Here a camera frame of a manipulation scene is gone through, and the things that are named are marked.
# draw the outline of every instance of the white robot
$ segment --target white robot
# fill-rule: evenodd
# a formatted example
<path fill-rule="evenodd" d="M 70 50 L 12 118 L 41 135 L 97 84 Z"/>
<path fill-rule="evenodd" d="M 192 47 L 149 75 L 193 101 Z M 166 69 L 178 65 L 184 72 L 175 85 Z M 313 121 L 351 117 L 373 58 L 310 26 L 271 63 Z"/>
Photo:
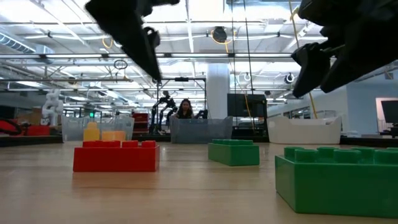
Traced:
<path fill-rule="evenodd" d="M 47 101 L 42 108 L 41 125 L 58 125 L 58 115 L 62 114 L 63 111 L 63 102 L 59 100 L 60 92 L 58 89 L 53 89 L 45 96 Z"/>

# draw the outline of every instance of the monitor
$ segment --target monitor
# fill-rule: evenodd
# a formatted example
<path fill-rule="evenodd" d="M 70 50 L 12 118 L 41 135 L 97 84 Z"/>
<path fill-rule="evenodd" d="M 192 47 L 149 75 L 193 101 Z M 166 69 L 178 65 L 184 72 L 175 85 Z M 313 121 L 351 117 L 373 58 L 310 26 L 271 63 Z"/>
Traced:
<path fill-rule="evenodd" d="M 386 123 L 398 123 L 398 100 L 382 101 Z"/>
<path fill-rule="evenodd" d="M 266 117 L 267 116 L 267 99 L 265 95 L 246 95 L 248 104 L 246 105 L 246 99 L 244 94 L 228 94 L 228 116 L 235 117 L 249 117 L 253 118 Z"/>

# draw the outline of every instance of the white pillar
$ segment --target white pillar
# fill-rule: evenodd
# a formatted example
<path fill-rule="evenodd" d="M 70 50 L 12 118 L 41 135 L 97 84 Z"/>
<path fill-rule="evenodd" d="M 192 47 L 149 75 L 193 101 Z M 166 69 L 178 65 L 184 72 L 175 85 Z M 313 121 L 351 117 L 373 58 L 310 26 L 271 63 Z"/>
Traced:
<path fill-rule="evenodd" d="M 227 63 L 210 63 L 207 70 L 207 102 L 212 119 L 228 115 L 229 67 Z"/>

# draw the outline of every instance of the green lego brick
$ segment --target green lego brick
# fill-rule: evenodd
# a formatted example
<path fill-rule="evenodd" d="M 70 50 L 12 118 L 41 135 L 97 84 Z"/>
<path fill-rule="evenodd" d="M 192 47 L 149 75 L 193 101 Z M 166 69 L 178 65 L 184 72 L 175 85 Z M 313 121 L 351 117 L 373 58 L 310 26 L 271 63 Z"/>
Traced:
<path fill-rule="evenodd" d="M 208 158 L 228 166 L 259 165 L 259 146 L 253 141 L 215 139 L 208 145 Z"/>
<path fill-rule="evenodd" d="M 297 213 L 398 218 L 398 150 L 285 149 L 278 194 Z"/>

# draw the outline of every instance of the gray plastic bin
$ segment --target gray plastic bin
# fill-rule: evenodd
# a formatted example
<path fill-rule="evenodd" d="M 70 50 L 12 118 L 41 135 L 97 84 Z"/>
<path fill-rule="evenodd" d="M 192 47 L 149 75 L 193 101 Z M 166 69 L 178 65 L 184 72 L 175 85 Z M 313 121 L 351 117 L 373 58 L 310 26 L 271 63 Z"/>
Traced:
<path fill-rule="evenodd" d="M 231 139 L 233 117 L 225 119 L 170 118 L 172 143 L 209 143 L 213 139 Z"/>
<path fill-rule="evenodd" d="M 134 118 L 73 118 L 62 116 L 62 139 L 63 141 L 82 141 L 83 130 L 87 128 L 89 122 L 97 122 L 100 133 L 103 131 L 124 131 L 126 140 L 131 140 Z"/>

